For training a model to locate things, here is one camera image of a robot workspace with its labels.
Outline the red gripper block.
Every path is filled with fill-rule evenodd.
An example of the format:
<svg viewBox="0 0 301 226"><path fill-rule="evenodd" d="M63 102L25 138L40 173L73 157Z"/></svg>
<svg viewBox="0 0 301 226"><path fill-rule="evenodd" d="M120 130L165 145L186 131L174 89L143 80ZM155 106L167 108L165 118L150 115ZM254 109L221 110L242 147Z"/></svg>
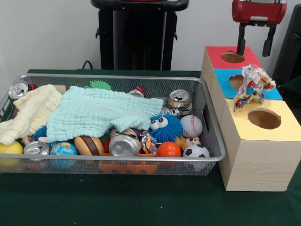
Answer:
<svg viewBox="0 0 301 226"><path fill-rule="evenodd" d="M276 25L280 24L284 18L287 9L286 0L233 0L232 18L239 24L237 54L244 55L245 52L245 28L250 25L249 22L265 22L269 27L268 36L264 42L262 56L268 57L271 53L271 47Z"/></svg>

